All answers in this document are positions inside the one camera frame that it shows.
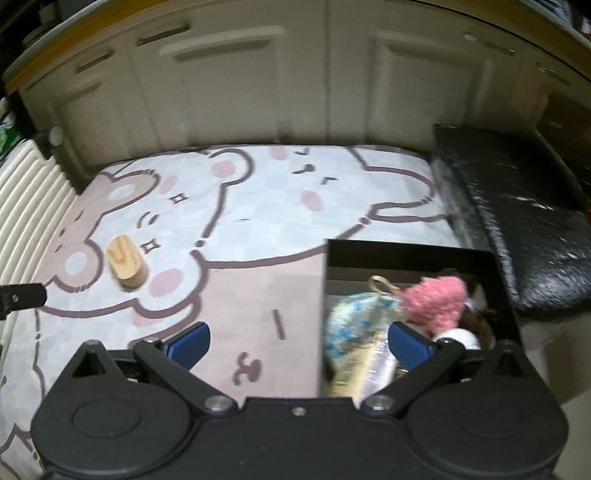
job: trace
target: screw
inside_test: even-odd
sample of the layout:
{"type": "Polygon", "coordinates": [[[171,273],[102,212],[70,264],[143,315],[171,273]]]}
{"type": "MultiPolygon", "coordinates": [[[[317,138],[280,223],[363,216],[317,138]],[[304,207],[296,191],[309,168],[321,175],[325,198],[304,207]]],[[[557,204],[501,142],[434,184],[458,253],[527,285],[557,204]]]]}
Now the screw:
{"type": "Polygon", "coordinates": [[[449,345],[450,343],[455,342],[453,338],[440,338],[437,343],[439,345],[449,345]]]}
{"type": "Polygon", "coordinates": [[[394,399],[388,395],[372,395],[365,404],[373,411],[386,411],[394,406],[394,399]]]}
{"type": "Polygon", "coordinates": [[[296,417],[303,417],[304,415],[306,415],[306,409],[304,407],[293,407],[291,409],[291,412],[296,416],[296,417]]]}
{"type": "Polygon", "coordinates": [[[203,402],[205,408],[220,413],[229,410],[234,405],[234,401],[225,395],[213,395],[205,399],[203,402]]]}

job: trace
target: wooden block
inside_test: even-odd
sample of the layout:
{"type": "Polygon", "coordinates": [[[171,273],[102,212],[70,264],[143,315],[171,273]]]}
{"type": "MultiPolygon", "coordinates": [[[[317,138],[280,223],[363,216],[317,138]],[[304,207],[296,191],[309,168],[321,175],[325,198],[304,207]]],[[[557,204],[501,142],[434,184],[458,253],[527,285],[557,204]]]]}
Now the wooden block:
{"type": "Polygon", "coordinates": [[[107,259],[124,288],[140,288],[148,279],[148,266],[127,235],[119,235],[107,247],[107,259]]]}

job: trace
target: blue gripper pad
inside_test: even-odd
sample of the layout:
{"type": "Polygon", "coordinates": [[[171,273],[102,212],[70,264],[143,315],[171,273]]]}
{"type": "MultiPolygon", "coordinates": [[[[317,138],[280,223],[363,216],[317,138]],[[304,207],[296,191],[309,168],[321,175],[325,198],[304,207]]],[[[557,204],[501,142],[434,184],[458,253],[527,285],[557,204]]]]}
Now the blue gripper pad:
{"type": "Polygon", "coordinates": [[[207,324],[198,322],[164,342],[164,353],[172,361],[190,370],[209,350],[211,338],[207,324]]]}
{"type": "Polygon", "coordinates": [[[398,362],[409,371],[429,360],[437,350],[435,342],[401,322],[390,325],[388,346],[398,362]]]}

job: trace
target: pink pom-pom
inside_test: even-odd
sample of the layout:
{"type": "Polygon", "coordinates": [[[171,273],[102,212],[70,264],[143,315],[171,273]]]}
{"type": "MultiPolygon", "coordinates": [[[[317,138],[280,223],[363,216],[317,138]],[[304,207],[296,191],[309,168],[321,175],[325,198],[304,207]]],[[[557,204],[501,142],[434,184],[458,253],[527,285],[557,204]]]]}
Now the pink pom-pom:
{"type": "Polygon", "coordinates": [[[428,278],[402,292],[402,306],[409,322],[439,335],[457,327],[467,295],[461,278],[428,278]]]}

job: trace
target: cabinet door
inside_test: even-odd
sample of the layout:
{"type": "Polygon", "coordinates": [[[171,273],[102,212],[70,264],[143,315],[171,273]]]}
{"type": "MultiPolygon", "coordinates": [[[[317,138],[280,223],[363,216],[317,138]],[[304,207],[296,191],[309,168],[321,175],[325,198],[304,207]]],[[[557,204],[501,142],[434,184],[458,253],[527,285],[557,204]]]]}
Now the cabinet door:
{"type": "Polygon", "coordinates": [[[67,61],[22,92],[38,129],[60,125],[60,161],[83,176],[161,150],[126,52],[117,39],[67,61]]]}
{"type": "Polygon", "coordinates": [[[405,1],[331,0],[330,140],[429,150],[433,124],[503,130],[522,42],[405,1]]]}
{"type": "Polygon", "coordinates": [[[544,116],[552,96],[569,98],[582,108],[591,109],[591,83],[539,48],[528,46],[527,60],[511,95],[512,113],[526,127],[537,127],[542,122],[544,128],[563,129],[564,122],[544,116]]]}
{"type": "Polygon", "coordinates": [[[325,5],[203,4],[127,35],[165,148],[325,142],[325,5]]]}

